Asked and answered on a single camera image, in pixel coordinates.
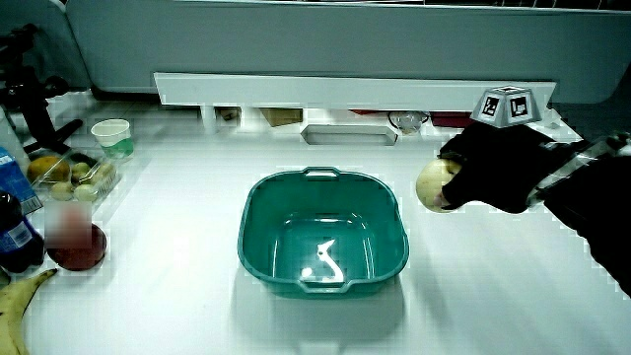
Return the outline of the person's right hand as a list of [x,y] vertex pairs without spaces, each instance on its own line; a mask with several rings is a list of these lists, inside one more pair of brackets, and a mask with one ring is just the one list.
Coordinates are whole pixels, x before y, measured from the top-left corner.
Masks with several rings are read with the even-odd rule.
[[527,197],[545,175],[554,140],[529,127],[540,120],[531,90],[489,89],[471,114],[473,122],[439,151],[455,171],[432,197],[442,211],[481,201],[509,213],[527,208]]

